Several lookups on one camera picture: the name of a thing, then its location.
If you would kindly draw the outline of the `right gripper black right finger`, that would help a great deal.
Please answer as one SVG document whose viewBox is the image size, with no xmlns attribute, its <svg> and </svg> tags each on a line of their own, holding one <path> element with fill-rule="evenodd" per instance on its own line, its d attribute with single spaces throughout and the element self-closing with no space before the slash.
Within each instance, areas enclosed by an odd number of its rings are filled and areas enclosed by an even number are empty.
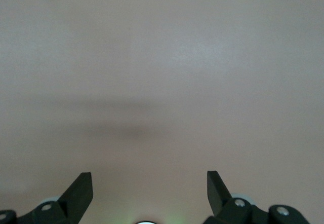
<svg viewBox="0 0 324 224">
<path fill-rule="evenodd" d="M 268 212 L 244 197 L 233 197 L 217 171 L 207 172 L 207 196 L 213 215 L 204 224 L 270 223 Z"/>
</svg>

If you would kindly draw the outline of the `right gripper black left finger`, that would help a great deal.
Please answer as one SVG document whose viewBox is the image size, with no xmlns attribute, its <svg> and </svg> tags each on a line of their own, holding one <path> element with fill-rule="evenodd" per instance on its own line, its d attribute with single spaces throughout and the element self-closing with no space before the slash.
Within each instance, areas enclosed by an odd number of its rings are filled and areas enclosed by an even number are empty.
<svg viewBox="0 0 324 224">
<path fill-rule="evenodd" d="M 17 223 L 79 223 L 93 199 L 92 175 L 81 173 L 56 201 L 47 201 Z"/>
</svg>

